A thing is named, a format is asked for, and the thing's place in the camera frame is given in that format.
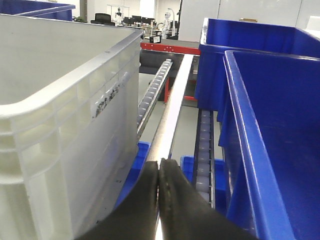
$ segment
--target gray floor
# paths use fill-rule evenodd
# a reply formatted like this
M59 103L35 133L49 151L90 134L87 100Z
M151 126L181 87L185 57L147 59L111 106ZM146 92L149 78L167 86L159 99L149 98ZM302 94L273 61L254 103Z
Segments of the gray floor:
M143 98L149 82L153 79L153 75L139 74L139 101ZM193 155L195 150L198 109L193 106L183 105L180 111L180 117L175 133L172 158L180 164L180 157L183 155ZM166 105L163 101L158 101L152 115L145 127L145 130L140 138L140 141L152 142L155 131L162 117ZM219 124L214 125L214 156L217 159L222 158L221 147L218 147L220 128Z

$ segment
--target plastic bin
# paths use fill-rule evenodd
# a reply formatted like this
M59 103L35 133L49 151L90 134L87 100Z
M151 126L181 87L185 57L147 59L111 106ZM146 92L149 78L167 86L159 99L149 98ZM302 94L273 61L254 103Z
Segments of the plastic bin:
M0 22L1 240L71 240L112 211L135 159L142 31Z
M227 51L226 68L227 216L262 240L319 239L320 59Z
M75 5L55 2L0 0L0 14L43 19L72 21L72 9L75 8Z
M215 111L224 108L227 89L223 62L225 51L253 50L320 57L319 39L303 30L211 18L204 20L199 49L195 97L200 109Z
M151 144L149 142L145 142L145 141L138 142L138 148L139 148L138 153L135 157L135 160L134 160L133 165L130 169L130 172L125 180L125 183L122 187L120 195L116 201L115 208L117 206L119 206L120 203L122 203L122 201L127 197L127 195L130 193L131 189L136 184L136 182L139 178L141 169L143 168L143 166L145 164L150 145Z

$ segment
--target aluminum rail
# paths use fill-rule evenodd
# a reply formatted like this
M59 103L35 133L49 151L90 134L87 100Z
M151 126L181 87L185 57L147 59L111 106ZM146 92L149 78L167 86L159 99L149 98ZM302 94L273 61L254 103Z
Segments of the aluminum rail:
M155 77L150 82L144 97L138 105L138 127L136 132L138 140L140 139L143 131L145 130L150 115L156 106L160 93L165 86L165 82L167 80L172 64L173 62L171 59L166 59L162 63L161 67L155 74Z
M154 134L147 162L158 162L171 157L172 145L180 114L184 93L187 86L194 55L185 54L176 75L169 100Z

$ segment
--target roller conveyor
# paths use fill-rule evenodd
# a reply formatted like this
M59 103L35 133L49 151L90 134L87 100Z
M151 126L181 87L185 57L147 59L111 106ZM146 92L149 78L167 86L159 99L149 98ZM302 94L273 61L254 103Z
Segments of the roller conveyor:
M193 57L185 55L181 61L170 98L134 188L105 220L77 240L154 239L159 216L166 240L255 239L212 209L185 178L177 162L171 159L175 130ZM142 105L145 109L143 112L146 113L148 108ZM199 111L197 132L194 164L197 165L199 174L209 173L207 187L214 189L215 171L214 164L211 164L211 159L214 159L212 112ZM207 166L206 171L204 167L199 168L201 164ZM213 190L210 190L210 195L210 204L214 207Z

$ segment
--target white wall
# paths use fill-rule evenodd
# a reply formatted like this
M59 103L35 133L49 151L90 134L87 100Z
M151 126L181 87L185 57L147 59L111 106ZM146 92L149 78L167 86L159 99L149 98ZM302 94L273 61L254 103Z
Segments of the white wall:
M219 0L183 0L179 40L199 42L204 18L217 18Z
M296 27L305 29L310 16L320 16L320 0L303 0Z
M155 16L155 0L140 0L140 16L145 18Z
M174 11L174 18L173 16L171 16L170 19L178 21L179 16L177 15L177 13L180 9L180 0L156 0L154 18L157 23L163 23L165 19L165 12L168 11L168 8L172 8Z
M258 23L294 27L300 5L301 0L221 0L218 18L256 19Z

